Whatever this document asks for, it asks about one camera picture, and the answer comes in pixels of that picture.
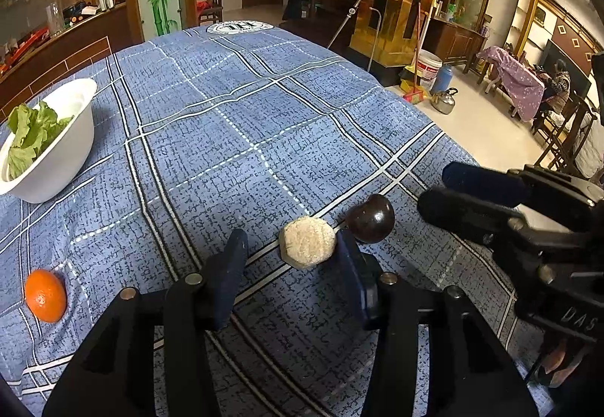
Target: metal kettle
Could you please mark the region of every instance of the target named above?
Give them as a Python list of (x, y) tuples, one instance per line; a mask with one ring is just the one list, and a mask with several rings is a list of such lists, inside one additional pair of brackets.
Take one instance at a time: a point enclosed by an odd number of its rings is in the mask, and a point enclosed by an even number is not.
[(434, 93), (431, 99), (432, 106), (440, 113), (451, 113), (455, 107), (453, 95), (456, 95), (457, 93), (459, 93), (457, 88), (449, 88), (446, 91)]

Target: green leaf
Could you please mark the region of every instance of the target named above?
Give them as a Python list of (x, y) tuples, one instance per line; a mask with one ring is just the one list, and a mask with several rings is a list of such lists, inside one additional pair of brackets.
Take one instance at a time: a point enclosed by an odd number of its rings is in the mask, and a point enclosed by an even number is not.
[(33, 163), (35, 151), (33, 148), (19, 148), (11, 146), (8, 150), (8, 174), (11, 180), (22, 175)]
[(41, 101), (39, 104), (40, 109), (37, 113), (37, 119), (43, 126), (54, 125), (57, 122), (57, 112), (52, 110), (45, 101)]
[(29, 132), (29, 121), (31, 119), (31, 108), (22, 103), (18, 107), (15, 107), (13, 111), (8, 116), (9, 120), (13, 121), (14, 124), (14, 116), (13, 113), (16, 111), (17, 113), (17, 128), (14, 132), (13, 146), (20, 147), (23, 144), (23, 139), (27, 136)]
[(52, 142), (59, 136), (59, 134), (61, 134), (62, 131), (65, 130), (67, 124), (71, 122), (71, 119), (73, 119), (73, 117), (66, 117), (64, 119), (61, 119), (59, 122), (57, 122), (55, 125), (48, 129), (48, 137), (46, 141), (42, 143), (41, 152), (44, 152), (46, 148), (50, 146)]
[(40, 102), (37, 110), (25, 104), (15, 107), (8, 118), (8, 126), (16, 130), (8, 150), (9, 177), (15, 179), (28, 169), (72, 118), (66, 117), (57, 122), (57, 112), (44, 101)]
[(17, 126), (19, 124), (19, 115), (17, 113), (18, 108), (19, 107), (13, 108), (13, 111), (10, 113), (10, 115), (8, 115), (7, 125), (13, 134), (17, 133)]

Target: dark brown ball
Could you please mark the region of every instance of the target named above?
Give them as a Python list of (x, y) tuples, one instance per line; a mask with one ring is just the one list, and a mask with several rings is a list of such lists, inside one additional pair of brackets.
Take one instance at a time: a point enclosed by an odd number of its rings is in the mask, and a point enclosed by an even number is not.
[(345, 218), (354, 237), (363, 243), (379, 243), (394, 229), (394, 208), (380, 194), (370, 195), (367, 200), (352, 207)]

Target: tiled floor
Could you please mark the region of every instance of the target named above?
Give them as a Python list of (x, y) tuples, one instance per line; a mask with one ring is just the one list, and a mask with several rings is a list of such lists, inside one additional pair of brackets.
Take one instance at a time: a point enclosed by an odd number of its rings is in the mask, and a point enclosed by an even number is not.
[(281, 5), (260, 5), (250, 8), (232, 9), (225, 11), (222, 18), (225, 22), (234, 20), (255, 20), (265, 22), (270, 25), (279, 26), (282, 22), (283, 6)]
[[(460, 68), (454, 68), (449, 85), (459, 90), (454, 110), (449, 115), (440, 113), (427, 99), (417, 107), (484, 167), (507, 171), (535, 163), (543, 149), (538, 138), (530, 133), (530, 123), (511, 118), (509, 98), (499, 90), (486, 95), (487, 82), (478, 86), (477, 81), (476, 74), (463, 74)], [(397, 86), (388, 89), (403, 94)], [(520, 209), (535, 228), (564, 229), (533, 210), (523, 206)]]

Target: seated person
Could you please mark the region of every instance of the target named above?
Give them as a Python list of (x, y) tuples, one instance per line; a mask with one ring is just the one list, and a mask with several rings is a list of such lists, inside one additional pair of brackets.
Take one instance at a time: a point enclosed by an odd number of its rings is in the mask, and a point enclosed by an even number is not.
[(543, 123), (546, 111), (553, 110), (556, 113), (562, 113), (562, 109), (569, 99), (570, 75), (566, 70), (566, 63), (562, 59), (558, 59), (554, 65), (554, 70), (556, 75), (553, 78), (545, 72), (539, 74), (539, 78), (545, 83), (545, 91), (535, 120), (533, 120), (533, 130), (536, 130)]

